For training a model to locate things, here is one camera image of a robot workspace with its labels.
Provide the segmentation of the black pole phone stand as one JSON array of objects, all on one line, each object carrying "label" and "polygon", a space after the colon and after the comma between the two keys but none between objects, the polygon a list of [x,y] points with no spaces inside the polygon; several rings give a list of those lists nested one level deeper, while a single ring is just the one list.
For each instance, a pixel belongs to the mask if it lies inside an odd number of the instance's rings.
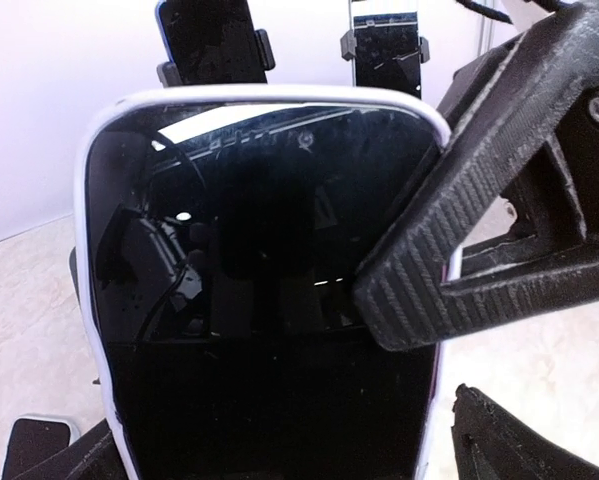
[{"label": "black pole phone stand", "polygon": [[189,85],[266,83],[276,66],[265,30],[247,28],[210,45],[200,34],[164,36],[169,60],[156,68],[164,88]]},{"label": "black pole phone stand", "polygon": [[428,41],[408,32],[349,30],[340,38],[340,48],[346,61],[372,62],[384,58],[414,57],[420,63],[426,63],[430,59]]}]

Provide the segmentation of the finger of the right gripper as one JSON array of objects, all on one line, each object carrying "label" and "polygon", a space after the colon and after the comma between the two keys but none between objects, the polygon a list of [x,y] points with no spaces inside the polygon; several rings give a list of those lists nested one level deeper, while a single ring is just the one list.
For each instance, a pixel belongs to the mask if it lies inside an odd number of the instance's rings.
[{"label": "finger of the right gripper", "polygon": [[[543,19],[512,39],[599,37],[599,1],[552,1],[548,10]],[[447,121],[444,100],[456,73],[439,106]],[[453,189],[455,135],[449,125],[452,134],[441,158],[361,263],[353,285],[359,313],[376,342],[389,351],[410,350],[599,301],[599,280],[443,278],[458,235],[466,234],[469,244],[476,245],[505,233],[514,221],[511,202],[501,198],[476,224],[454,218],[452,205],[461,195]]]}]

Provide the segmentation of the blue phone black screen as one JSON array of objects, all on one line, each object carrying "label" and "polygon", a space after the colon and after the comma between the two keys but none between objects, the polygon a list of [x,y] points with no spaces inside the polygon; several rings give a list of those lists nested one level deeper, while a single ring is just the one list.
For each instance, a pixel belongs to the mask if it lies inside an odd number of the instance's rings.
[{"label": "blue phone black screen", "polygon": [[229,34],[254,30],[245,1],[161,1],[156,17],[163,41],[166,34],[200,34],[210,45],[218,45]]}]

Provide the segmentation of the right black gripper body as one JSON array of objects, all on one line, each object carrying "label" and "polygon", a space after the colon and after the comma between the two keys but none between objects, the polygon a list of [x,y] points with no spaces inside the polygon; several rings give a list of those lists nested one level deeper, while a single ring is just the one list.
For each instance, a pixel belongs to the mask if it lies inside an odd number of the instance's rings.
[{"label": "right black gripper body", "polygon": [[454,218],[501,198],[514,221],[458,235],[443,278],[599,280],[599,37],[516,37],[460,69],[444,104]]}]

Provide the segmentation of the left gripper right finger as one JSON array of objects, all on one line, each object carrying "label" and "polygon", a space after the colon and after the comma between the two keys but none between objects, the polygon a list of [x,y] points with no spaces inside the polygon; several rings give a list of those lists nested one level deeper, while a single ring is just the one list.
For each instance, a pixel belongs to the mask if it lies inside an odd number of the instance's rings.
[{"label": "left gripper right finger", "polygon": [[453,412],[460,480],[599,479],[598,466],[548,441],[476,388],[457,388]]}]

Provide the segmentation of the teal phone black screen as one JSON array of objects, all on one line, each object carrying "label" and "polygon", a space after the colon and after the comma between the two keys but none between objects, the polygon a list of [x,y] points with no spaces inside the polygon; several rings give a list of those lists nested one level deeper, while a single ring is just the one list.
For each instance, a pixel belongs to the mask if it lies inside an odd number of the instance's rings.
[{"label": "teal phone black screen", "polygon": [[429,59],[419,35],[416,1],[351,1],[354,83],[421,96],[421,65]]}]

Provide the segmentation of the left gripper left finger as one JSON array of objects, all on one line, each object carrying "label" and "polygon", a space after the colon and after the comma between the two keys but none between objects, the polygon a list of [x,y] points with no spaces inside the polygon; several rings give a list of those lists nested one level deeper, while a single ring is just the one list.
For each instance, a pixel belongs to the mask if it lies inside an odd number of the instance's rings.
[{"label": "left gripper left finger", "polygon": [[102,420],[72,445],[28,470],[26,478],[123,479],[123,462],[107,421]]}]

